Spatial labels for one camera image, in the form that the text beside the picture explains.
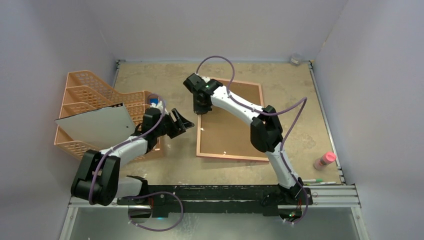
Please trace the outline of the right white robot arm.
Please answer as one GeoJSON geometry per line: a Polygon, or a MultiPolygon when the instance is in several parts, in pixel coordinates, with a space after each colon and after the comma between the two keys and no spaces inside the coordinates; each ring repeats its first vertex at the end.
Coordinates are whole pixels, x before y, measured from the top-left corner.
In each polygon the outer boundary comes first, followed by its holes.
{"type": "Polygon", "coordinates": [[[249,125],[250,142],[259,152],[265,153],[277,176],[282,200],[294,203],[306,196],[304,184],[294,170],[284,149],[286,138],[278,113],[271,105],[254,104],[230,91],[216,79],[196,73],[184,80],[183,85],[193,95],[193,111],[206,114],[218,107],[249,125]]]}

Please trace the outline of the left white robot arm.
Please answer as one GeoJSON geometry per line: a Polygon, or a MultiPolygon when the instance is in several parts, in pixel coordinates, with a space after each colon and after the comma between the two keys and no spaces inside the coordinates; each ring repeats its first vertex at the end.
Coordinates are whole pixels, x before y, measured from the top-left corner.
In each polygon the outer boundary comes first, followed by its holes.
{"type": "Polygon", "coordinates": [[[173,139],[194,126],[175,108],[168,113],[149,107],[133,134],[122,143],[101,151],[87,150],[83,154],[70,188],[71,196],[87,200],[91,205],[108,206],[115,198],[125,197],[138,205],[146,203],[148,181],[131,175],[120,178],[120,168],[151,152],[160,137],[173,139]]]}

